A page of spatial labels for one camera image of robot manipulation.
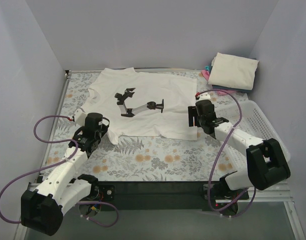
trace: stack of folded clothes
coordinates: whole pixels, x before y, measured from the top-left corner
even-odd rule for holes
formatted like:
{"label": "stack of folded clothes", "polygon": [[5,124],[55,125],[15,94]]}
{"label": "stack of folded clothes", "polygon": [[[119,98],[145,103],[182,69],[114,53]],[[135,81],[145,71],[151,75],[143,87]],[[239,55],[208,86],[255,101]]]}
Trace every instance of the stack of folded clothes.
{"label": "stack of folded clothes", "polygon": [[[213,89],[229,93],[250,93],[253,89],[255,72],[259,61],[240,56],[217,53],[210,66],[201,73]],[[217,91],[218,95],[226,93]]]}

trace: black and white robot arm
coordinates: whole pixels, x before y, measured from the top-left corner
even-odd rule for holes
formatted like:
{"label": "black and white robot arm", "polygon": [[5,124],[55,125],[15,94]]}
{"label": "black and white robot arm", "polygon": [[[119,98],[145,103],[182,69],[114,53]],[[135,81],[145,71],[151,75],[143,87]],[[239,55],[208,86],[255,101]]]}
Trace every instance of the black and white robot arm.
{"label": "black and white robot arm", "polygon": [[155,101],[149,101],[147,104],[144,104],[142,106],[136,107],[136,108],[127,108],[125,105],[125,100],[127,98],[132,98],[135,87],[133,88],[127,88],[124,91],[124,94],[122,95],[121,93],[116,93],[115,98],[117,99],[117,105],[121,111],[121,116],[122,117],[127,117],[127,118],[132,118],[135,115],[144,112],[146,110],[156,110],[159,109],[161,110],[161,113],[163,113],[164,109],[164,99],[162,99],[161,104],[157,104]]}
{"label": "black and white robot arm", "polygon": [[[211,137],[225,141],[233,125],[227,119],[216,116],[210,99],[208,93],[203,93],[198,96],[195,106],[188,107],[189,126],[201,127]],[[247,168],[238,169],[220,179],[215,187],[223,194],[249,187],[264,190],[290,177],[288,163],[276,139],[265,140],[235,129],[227,144],[246,157]]]}
{"label": "black and white robot arm", "polygon": [[33,191],[26,190],[21,197],[21,224],[49,236],[57,232],[63,216],[77,202],[98,194],[98,180],[91,175],[82,174],[71,186],[67,186],[98,148],[109,124],[103,124],[103,119],[107,119],[101,114],[86,114],[81,109],[75,112],[74,119],[81,125],[73,137],[78,143],[75,155],[69,159],[76,150],[75,143],[71,141],[62,159],[66,162],[55,167],[40,185]]}

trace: gray floor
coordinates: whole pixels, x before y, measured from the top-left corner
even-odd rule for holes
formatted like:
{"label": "gray floor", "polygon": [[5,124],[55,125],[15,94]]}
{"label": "gray floor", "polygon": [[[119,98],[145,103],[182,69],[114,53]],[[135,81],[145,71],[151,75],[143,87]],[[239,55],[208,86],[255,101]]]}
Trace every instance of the gray floor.
{"label": "gray floor", "polygon": [[[246,203],[240,203],[240,209]],[[25,240],[293,240],[283,202],[255,202],[235,219],[203,215],[198,210],[125,210],[119,222],[103,228],[78,216],[74,208],[65,215],[58,232],[50,237],[29,229]],[[109,223],[114,212],[95,217]]]}

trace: white cloth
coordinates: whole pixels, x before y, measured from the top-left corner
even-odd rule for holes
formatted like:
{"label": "white cloth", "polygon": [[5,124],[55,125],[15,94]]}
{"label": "white cloth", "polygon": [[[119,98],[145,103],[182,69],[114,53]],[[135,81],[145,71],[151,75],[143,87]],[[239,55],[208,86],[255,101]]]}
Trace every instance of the white cloth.
{"label": "white cloth", "polygon": [[[159,109],[140,112],[134,117],[121,116],[115,98],[135,88],[125,100],[128,109],[148,102],[162,103]],[[189,127],[188,106],[195,105],[197,80],[173,74],[135,72],[134,68],[106,68],[89,88],[89,98],[81,107],[86,113],[100,113],[110,120],[108,137],[117,145],[119,136],[163,136],[170,139],[197,140],[197,128]]]}
{"label": "white cloth", "polygon": [[252,90],[258,60],[217,53],[212,61],[208,84]]}

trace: white t-shirt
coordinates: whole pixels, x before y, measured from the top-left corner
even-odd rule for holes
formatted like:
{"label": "white t-shirt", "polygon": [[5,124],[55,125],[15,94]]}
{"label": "white t-shirt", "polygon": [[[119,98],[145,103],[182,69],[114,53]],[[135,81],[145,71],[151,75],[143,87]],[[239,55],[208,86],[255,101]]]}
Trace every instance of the white t-shirt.
{"label": "white t-shirt", "polygon": [[[121,116],[115,98],[135,88],[125,100],[128,109],[148,102],[162,103],[164,109],[148,109],[133,117]],[[164,136],[170,139],[197,140],[197,128],[189,127],[188,106],[195,105],[197,80],[173,74],[135,72],[134,68],[106,68],[89,88],[89,97],[81,107],[87,114],[100,113],[110,120],[108,137],[117,145],[119,136]]]}

